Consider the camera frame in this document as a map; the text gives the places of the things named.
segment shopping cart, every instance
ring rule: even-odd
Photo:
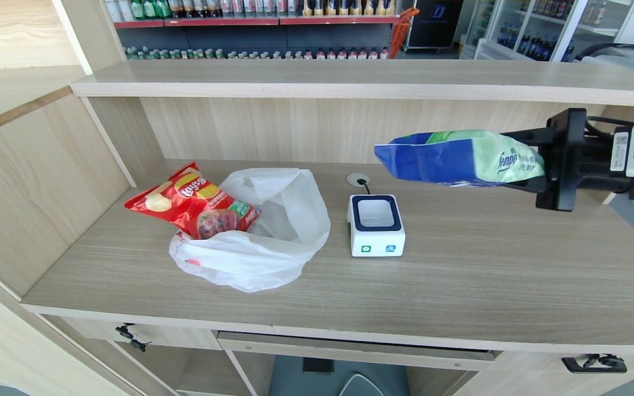
[[[400,52],[400,47],[403,45],[403,41],[405,41],[405,36],[407,35],[407,31],[412,24],[412,17],[420,13],[415,7],[410,7],[407,10],[404,10],[400,13],[400,20],[398,23],[393,25],[393,33],[390,36],[390,50],[388,57],[391,59],[395,59]]]

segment countertop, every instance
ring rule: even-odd
[[[131,60],[80,97],[422,98],[634,106],[634,71],[506,60]]]
[[[163,162],[139,187],[186,161]],[[28,291],[42,314],[284,336],[447,348],[634,353],[634,229],[579,192],[572,213],[537,210],[535,195],[393,179],[382,166],[202,161],[219,183],[237,169],[309,168],[332,230],[302,276],[245,294],[179,269],[174,227],[123,208],[131,189]],[[397,196],[405,254],[352,258],[345,181]]]

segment chip bag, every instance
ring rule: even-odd
[[[202,178],[192,161],[162,185],[124,203],[128,210],[162,218],[195,240],[206,240],[222,231],[246,231],[259,210],[235,200]]]
[[[544,176],[536,150],[487,130],[417,133],[375,145],[375,155],[401,180],[485,187]]]

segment red shelf edge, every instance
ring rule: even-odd
[[[280,25],[348,25],[398,22],[400,22],[399,15],[287,16],[280,18]]]
[[[154,19],[154,20],[133,20],[128,22],[115,22],[114,28],[117,29],[129,29],[129,28],[162,28],[163,20],[162,19]]]
[[[181,18],[166,19],[166,26],[269,26],[277,25],[278,18]]]

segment white plastic bag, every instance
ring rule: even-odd
[[[226,231],[191,240],[178,232],[169,253],[187,273],[246,293],[279,288],[297,279],[327,241],[327,207],[309,170],[245,169],[219,188],[261,214],[248,233]]]

